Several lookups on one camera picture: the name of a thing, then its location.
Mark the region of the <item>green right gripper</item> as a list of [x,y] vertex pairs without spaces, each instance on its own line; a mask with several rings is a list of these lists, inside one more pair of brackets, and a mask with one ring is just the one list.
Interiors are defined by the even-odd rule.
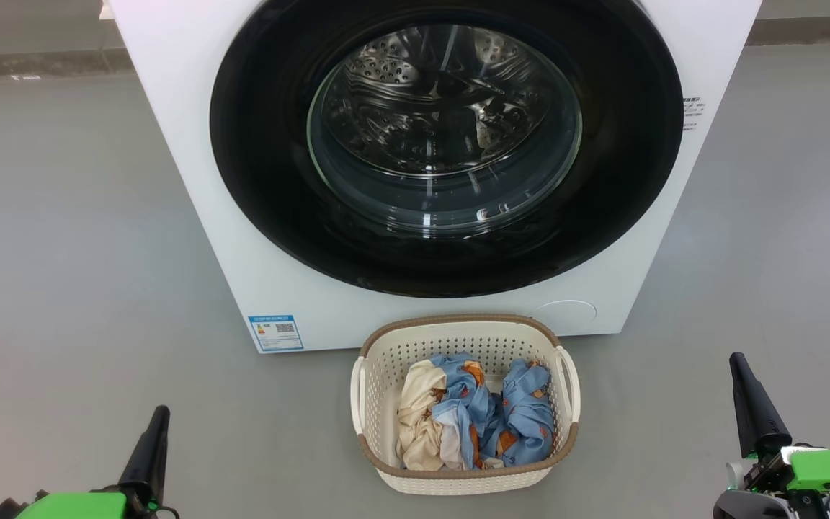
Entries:
[[793,437],[742,352],[729,355],[729,370],[746,459],[727,465],[715,518],[830,518],[830,449],[787,447]]

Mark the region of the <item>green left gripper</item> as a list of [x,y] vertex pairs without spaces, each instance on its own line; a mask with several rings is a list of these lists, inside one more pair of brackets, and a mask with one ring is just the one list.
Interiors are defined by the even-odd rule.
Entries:
[[17,517],[177,518],[177,510],[163,506],[170,416],[166,405],[154,409],[118,481],[121,492],[49,494]]

